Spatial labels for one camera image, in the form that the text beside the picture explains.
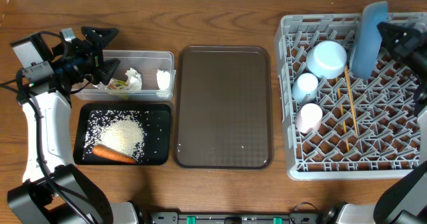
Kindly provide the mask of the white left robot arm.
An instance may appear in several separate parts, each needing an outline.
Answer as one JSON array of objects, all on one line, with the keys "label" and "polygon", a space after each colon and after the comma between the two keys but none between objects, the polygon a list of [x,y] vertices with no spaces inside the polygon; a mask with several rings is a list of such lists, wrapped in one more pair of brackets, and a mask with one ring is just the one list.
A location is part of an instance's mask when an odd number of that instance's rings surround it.
[{"label": "white left robot arm", "polygon": [[142,223],[130,201],[111,203],[76,166],[71,151],[69,118],[73,86],[106,84],[119,66],[106,61],[103,50],[116,28],[82,27],[57,34],[49,47],[44,32],[11,44],[22,64],[15,93],[28,126],[28,158],[20,186],[7,194],[9,208],[22,223]]}]

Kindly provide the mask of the orange carrot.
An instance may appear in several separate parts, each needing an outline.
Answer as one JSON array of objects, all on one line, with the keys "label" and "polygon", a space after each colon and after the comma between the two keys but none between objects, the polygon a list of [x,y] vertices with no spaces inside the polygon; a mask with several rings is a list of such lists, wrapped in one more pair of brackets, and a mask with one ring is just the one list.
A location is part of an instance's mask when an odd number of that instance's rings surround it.
[{"label": "orange carrot", "polygon": [[109,159],[112,161],[117,161],[120,163],[126,163],[131,165],[136,165],[137,162],[132,157],[124,155],[120,152],[114,151],[113,149],[109,149],[102,145],[96,145],[92,148],[92,153],[98,157],[102,157],[104,159]]}]

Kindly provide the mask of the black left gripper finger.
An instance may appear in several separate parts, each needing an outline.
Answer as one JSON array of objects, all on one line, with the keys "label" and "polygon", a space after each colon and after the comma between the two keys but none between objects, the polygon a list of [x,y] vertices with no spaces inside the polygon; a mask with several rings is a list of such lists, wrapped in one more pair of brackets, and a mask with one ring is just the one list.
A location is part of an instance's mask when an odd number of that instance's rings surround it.
[{"label": "black left gripper finger", "polygon": [[120,63],[121,61],[119,59],[103,61],[98,69],[99,82],[108,85]]},{"label": "black left gripper finger", "polygon": [[87,41],[92,45],[101,47],[102,49],[106,48],[119,34],[119,30],[116,28],[98,28],[88,26],[83,26],[81,28],[81,32]]}]

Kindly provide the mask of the light blue rice bowl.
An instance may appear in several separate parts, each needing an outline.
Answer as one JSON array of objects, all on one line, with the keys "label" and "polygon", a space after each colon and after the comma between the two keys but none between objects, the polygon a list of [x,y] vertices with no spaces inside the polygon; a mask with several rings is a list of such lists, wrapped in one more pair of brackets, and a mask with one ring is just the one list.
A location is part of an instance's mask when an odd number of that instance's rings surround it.
[{"label": "light blue rice bowl", "polygon": [[344,72],[347,53],[335,41],[322,41],[308,52],[307,68],[320,79],[335,79]]}]

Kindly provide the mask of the light blue cup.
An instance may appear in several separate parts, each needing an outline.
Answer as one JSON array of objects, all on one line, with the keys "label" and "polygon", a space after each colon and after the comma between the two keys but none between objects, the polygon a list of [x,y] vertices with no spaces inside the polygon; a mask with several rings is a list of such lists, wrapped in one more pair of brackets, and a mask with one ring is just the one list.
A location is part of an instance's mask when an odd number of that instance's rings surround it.
[{"label": "light blue cup", "polygon": [[292,97],[298,103],[310,102],[316,98],[318,78],[312,73],[301,74],[292,86]]}]

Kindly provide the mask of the foil snack wrapper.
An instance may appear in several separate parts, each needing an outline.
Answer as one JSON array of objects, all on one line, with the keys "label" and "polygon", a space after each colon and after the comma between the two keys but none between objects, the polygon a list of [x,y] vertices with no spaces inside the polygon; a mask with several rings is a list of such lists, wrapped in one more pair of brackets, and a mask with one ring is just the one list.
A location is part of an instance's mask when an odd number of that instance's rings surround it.
[{"label": "foil snack wrapper", "polygon": [[125,81],[111,79],[107,85],[99,83],[96,87],[101,90],[103,101],[130,100],[130,94],[128,93],[130,86]]}]

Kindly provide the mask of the pink cup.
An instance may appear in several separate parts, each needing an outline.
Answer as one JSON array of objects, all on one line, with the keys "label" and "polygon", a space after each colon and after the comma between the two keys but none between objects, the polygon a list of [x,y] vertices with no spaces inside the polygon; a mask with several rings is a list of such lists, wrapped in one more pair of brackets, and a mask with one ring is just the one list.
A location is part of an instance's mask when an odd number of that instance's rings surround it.
[{"label": "pink cup", "polygon": [[301,133],[316,132],[320,128],[322,117],[319,105],[307,103],[297,113],[295,126]]}]

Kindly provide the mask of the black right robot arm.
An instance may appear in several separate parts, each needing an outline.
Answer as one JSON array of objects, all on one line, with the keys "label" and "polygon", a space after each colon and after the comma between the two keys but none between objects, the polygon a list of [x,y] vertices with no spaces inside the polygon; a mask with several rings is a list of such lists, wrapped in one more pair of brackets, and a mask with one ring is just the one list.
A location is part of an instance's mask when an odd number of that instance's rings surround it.
[{"label": "black right robot arm", "polygon": [[[353,75],[369,79],[379,48],[386,48],[391,58],[412,70],[421,84],[413,100],[414,116],[421,128],[426,120],[426,33],[387,21],[361,25],[350,58]],[[391,186],[378,200],[373,218],[377,223],[426,222],[426,162]]]}]

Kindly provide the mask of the white paper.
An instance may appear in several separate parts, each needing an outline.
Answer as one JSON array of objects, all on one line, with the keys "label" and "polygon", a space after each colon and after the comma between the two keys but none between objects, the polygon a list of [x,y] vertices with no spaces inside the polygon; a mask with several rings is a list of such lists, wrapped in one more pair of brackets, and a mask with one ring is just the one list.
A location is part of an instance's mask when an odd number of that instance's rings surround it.
[{"label": "white paper", "polygon": [[125,75],[127,76],[127,90],[140,91],[143,84],[141,74],[138,73],[134,68],[129,68]]},{"label": "white paper", "polygon": [[157,70],[156,74],[157,86],[159,90],[166,90],[169,88],[169,84],[171,81],[171,73],[169,71]]}]

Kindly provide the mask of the dark blue plate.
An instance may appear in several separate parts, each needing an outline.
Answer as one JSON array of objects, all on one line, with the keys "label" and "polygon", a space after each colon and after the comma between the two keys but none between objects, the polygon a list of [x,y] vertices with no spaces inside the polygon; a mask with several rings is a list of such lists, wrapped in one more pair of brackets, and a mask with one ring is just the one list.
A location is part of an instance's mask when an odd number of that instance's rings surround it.
[{"label": "dark blue plate", "polygon": [[385,22],[387,16],[387,1],[375,2],[364,8],[350,55],[350,71],[353,76],[363,80],[371,77],[382,43],[377,26]]}]

